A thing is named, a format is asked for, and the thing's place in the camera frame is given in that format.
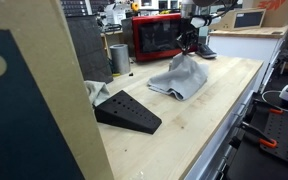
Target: black pegboard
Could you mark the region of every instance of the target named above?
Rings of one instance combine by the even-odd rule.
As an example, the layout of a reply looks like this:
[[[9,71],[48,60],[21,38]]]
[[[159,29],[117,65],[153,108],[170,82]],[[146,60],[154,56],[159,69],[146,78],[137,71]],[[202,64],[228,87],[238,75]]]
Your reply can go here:
[[[98,122],[149,134],[154,134],[162,123],[160,118],[125,91],[95,107],[95,116]]]
[[[261,145],[261,150],[288,162],[288,113],[270,113],[264,134],[277,141],[276,148]]]

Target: white cloth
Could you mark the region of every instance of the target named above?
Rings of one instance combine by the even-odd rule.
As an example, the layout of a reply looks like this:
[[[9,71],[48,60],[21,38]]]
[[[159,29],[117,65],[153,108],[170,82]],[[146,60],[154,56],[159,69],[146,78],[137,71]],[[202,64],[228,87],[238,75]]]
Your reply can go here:
[[[178,100],[184,101],[203,86],[207,74],[207,65],[197,64],[181,53],[173,58],[169,71],[150,78],[148,86],[149,89],[163,94],[174,94]]]
[[[110,98],[110,93],[104,82],[84,81],[84,84],[89,100],[94,106],[98,106]]]

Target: wooden workbench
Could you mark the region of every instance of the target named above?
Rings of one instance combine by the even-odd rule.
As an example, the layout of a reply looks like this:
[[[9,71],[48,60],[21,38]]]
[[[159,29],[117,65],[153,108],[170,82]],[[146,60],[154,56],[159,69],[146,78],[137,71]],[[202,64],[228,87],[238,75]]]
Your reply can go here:
[[[279,39],[288,32],[288,25],[284,27],[263,27],[258,29],[247,29],[237,31],[216,30],[210,32],[211,36],[226,37],[252,37],[252,38],[274,38]]]
[[[154,135],[99,123],[115,179],[185,177],[262,64],[243,58],[192,58],[209,65],[209,76],[184,102],[147,87],[150,77],[168,70],[169,60],[134,63],[134,76],[126,74],[108,84],[112,95],[123,89],[162,119]]]

